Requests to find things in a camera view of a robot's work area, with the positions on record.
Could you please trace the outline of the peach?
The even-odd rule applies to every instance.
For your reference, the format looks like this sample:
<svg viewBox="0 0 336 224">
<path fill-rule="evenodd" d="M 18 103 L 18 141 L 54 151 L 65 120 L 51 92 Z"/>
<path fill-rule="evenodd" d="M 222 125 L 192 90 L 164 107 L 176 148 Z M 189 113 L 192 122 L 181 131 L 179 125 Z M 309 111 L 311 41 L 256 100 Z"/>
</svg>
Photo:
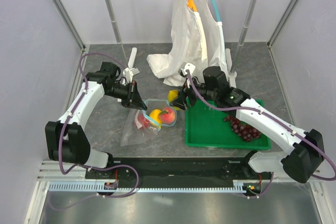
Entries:
<svg viewBox="0 0 336 224">
<path fill-rule="evenodd" d="M 159 113 L 159 118 L 162 124 L 172 125 L 176 120 L 176 112 L 173 108 L 166 107 Z"/>
</svg>

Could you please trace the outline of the orange fruit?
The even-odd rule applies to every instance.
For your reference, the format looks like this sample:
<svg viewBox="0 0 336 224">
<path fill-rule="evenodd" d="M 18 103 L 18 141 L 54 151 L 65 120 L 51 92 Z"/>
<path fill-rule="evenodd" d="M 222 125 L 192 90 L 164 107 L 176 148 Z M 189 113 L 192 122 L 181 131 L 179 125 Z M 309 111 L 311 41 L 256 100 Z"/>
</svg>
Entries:
<svg viewBox="0 0 336 224">
<path fill-rule="evenodd" d="M 158 124 L 162 124 L 162 120 L 160 119 L 160 113 L 162 111 L 159 109 L 154 109 L 153 111 L 150 112 L 149 117 L 153 119 L 155 122 Z"/>
</svg>

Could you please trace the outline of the red apple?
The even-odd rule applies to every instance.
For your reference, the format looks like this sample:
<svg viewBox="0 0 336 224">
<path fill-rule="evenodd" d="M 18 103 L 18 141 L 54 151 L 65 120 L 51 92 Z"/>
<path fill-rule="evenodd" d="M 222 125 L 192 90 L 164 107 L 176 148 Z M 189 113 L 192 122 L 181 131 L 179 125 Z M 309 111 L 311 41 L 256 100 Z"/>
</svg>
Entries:
<svg viewBox="0 0 336 224">
<path fill-rule="evenodd" d="M 138 111 L 135 118 L 134 118 L 134 122 L 136 125 L 136 128 L 139 129 L 146 129 L 149 127 L 149 125 L 151 124 L 151 122 L 144 117 L 143 113 Z"/>
</svg>

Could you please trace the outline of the clear zip top bag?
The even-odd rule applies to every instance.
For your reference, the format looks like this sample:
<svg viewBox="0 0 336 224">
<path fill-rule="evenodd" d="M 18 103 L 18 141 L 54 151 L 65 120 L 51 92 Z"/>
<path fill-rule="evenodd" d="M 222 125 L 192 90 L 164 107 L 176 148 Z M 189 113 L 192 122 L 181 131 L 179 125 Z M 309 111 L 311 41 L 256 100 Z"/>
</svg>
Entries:
<svg viewBox="0 0 336 224">
<path fill-rule="evenodd" d="M 174 126 L 177 111 L 168 100 L 147 99 L 147 110 L 130 110 L 124 124 L 121 146 L 142 144 L 159 135 L 164 127 Z"/>
</svg>

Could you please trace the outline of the purple grape bunch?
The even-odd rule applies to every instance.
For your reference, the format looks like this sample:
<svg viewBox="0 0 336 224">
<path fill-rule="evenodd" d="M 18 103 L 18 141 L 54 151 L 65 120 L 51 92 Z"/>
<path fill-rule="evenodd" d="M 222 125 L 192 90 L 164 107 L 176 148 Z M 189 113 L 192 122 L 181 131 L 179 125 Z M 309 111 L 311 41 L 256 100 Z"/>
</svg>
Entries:
<svg viewBox="0 0 336 224">
<path fill-rule="evenodd" d="M 250 142 L 261 137 L 261 132 L 249 124 L 242 122 L 241 120 L 229 115 L 223 119 L 230 125 L 231 130 L 240 139 L 245 142 Z"/>
</svg>

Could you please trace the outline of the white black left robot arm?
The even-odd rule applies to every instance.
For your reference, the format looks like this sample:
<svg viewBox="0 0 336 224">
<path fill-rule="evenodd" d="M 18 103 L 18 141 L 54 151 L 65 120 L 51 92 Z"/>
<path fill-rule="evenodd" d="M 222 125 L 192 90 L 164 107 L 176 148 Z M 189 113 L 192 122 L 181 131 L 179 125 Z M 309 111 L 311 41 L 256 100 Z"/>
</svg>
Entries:
<svg viewBox="0 0 336 224">
<path fill-rule="evenodd" d="M 121 70 L 111 62 L 103 62 L 99 71 L 84 76 L 82 87 L 68 110 L 56 121 L 45 126 L 48 156 L 59 164 L 71 163 L 96 167 L 103 178 L 111 178 L 115 165 L 112 155 L 94 150 L 85 135 L 88 118 L 104 97 L 116 98 L 128 109 L 146 110 L 133 76 L 138 69 Z"/>
</svg>

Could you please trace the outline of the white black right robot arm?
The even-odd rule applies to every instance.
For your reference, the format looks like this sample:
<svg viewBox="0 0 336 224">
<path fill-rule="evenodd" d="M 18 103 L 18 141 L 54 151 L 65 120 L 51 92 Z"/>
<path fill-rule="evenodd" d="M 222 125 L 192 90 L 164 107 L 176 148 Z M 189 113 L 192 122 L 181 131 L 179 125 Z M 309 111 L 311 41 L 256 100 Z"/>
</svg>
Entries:
<svg viewBox="0 0 336 224">
<path fill-rule="evenodd" d="M 322 134 L 311 129 L 305 131 L 270 113 L 241 89 L 229 85 L 225 72 L 212 66 L 203 70 L 203 83 L 192 77 L 195 66 L 186 63 L 179 71 L 185 77 L 171 106 L 188 110 L 197 100 L 213 110 L 227 112 L 247 123 L 274 141 L 282 151 L 275 154 L 256 152 L 240 166 L 241 174 L 248 179 L 258 173 L 284 171 L 290 178 L 306 183 L 315 177 L 315 171 L 324 161 Z"/>
</svg>

